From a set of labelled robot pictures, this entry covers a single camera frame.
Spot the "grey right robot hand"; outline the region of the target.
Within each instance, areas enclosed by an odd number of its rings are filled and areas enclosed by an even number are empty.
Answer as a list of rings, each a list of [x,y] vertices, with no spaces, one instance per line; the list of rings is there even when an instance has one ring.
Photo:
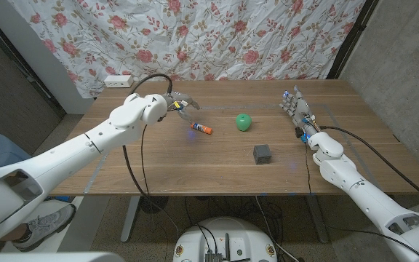
[[[315,116],[297,85],[294,86],[293,92],[286,90],[283,93],[279,106],[292,118],[293,124],[307,136],[320,132],[320,128],[315,122]]]

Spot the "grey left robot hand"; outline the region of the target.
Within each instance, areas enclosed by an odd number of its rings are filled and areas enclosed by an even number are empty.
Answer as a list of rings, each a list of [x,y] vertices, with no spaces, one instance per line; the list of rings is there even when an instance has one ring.
[[[200,109],[199,104],[185,93],[172,91],[171,93],[163,94],[167,102],[167,111],[176,111],[177,115],[187,122],[192,122],[193,117],[187,110],[188,106],[193,106],[196,110]]]

